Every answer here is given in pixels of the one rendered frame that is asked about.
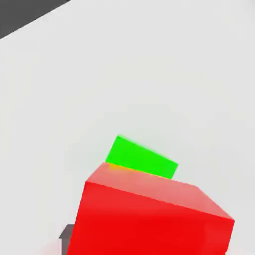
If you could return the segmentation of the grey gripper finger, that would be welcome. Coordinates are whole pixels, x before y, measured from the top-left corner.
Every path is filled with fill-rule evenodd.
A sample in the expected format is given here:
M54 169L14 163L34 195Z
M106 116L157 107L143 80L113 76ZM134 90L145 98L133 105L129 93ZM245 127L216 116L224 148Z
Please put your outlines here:
M39 255L67 255L73 227L74 224L67 224L60 236L44 246Z

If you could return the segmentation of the small red cube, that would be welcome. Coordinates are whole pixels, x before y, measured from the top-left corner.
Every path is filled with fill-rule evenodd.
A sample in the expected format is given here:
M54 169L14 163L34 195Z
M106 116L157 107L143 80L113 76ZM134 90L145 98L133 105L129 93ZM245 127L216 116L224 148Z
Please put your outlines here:
M85 182L67 255L225 255L234 223L194 185L103 163Z

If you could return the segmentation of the small green cube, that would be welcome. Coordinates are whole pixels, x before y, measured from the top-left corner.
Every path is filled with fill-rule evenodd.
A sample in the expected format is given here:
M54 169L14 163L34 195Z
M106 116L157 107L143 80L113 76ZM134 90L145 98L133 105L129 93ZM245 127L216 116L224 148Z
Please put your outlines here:
M168 179L178 167L178 163L123 135L117 135L106 162Z

